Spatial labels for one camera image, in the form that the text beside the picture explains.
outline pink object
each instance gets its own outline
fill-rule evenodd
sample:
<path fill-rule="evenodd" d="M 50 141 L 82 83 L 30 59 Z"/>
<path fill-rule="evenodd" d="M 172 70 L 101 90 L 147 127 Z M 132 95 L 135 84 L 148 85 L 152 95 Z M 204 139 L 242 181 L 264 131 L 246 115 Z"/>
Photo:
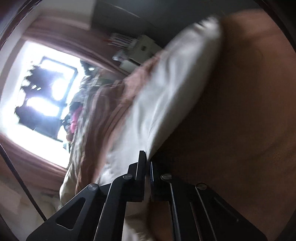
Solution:
<path fill-rule="evenodd" d="M 78 107 L 76 109 L 76 111 L 74 111 L 74 113 L 72 115 L 72 121 L 71 121 L 71 126 L 70 126 L 71 133 L 75 132 L 77 122 L 78 122 L 78 118 L 80 116 L 81 111 L 82 111 L 82 105 L 80 107 Z"/>

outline dark wall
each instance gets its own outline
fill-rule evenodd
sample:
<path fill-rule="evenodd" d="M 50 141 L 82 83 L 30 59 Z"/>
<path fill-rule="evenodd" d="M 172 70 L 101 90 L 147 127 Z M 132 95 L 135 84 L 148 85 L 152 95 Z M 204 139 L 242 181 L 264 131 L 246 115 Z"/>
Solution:
<path fill-rule="evenodd" d="M 92 27 L 131 37 L 146 34 L 163 47 L 191 23 L 250 8 L 258 5 L 253 0 L 98 0 Z"/>

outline white pillow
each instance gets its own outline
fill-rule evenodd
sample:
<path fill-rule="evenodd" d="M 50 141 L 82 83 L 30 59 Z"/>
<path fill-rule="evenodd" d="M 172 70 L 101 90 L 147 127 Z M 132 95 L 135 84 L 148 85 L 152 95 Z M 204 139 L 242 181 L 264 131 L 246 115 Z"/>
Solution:
<path fill-rule="evenodd" d="M 218 20 L 211 17 L 187 27 L 167 45 L 107 155 L 100 185 L 127 173 L 129 165 L 138 161 L 140 150 L 146 151 L 149 160 L 186 117 L 206 85 L 220 50 L 221 36 Z M 147 211 L 149 187 L 145 194 L 144 202 L 127 205 L 125 225 L 129 227 L 124 228 L 123 240 L 129 236 L 125 232 L 133 230 L 133 240 L 135 235 L 137 240 L 152 239 L 145 220 L 130 217 Z"/>

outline bolt head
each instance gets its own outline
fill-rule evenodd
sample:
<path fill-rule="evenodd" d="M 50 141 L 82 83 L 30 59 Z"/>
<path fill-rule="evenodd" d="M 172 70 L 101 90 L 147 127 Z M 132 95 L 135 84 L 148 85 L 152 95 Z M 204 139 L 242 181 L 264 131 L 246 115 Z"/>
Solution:
<path fill-rule="evenodd" d="M 87 187 L 88 190 L 90 191 L 95 191 L 98 189 L 98 185 L 95 183 L 89 184 L 89 186 Z"/>
<path fill-rule="evenodd" d="M 205 185 L 204 183 L 199 183 L 196 185 L 196 187 L 202 191 L 207 189 L 207 185 Z"/>
<path fill-rule="evenodd" d="M 172 175 L 169 174 L 169 173 L 166 173 L 166 174 L 163 174 L 161 176 L 161 178 L 164 179 L 164 180 L 170 180 L 170 179 L 172 179 Z"/>
<path fill-rule="evenodd" d="M 123 178 L 125 179 L 125 180 L 130 180 L 130 179 L 132 179 L 132 177 L 133 177 L 133 175 L 132 174 L 125 174 L 124 176 L 123 176 Z"/>

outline curtain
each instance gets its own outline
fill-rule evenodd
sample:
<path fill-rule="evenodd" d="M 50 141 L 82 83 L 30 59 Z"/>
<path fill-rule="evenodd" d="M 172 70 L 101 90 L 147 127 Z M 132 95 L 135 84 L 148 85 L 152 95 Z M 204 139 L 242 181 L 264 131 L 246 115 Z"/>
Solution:
<path fill-rule="evenodd" d="M 34 155 L 3 134 L 0 134 L 0 143 L 26 185 L 46 194 L 59 194 L 67 171 L 65 168 Z M 13 176 L 1 156 L 0 175 Z"/>
<path fill-rule="evenodd" d="M 76 56 L 123 79 L 128 73 L 112 60 L 118 49 L 108 45 L 109 37 L 107 31 L 85 30 L 50 16 L 39 16 L 23 34 L 24 40 Z"/>

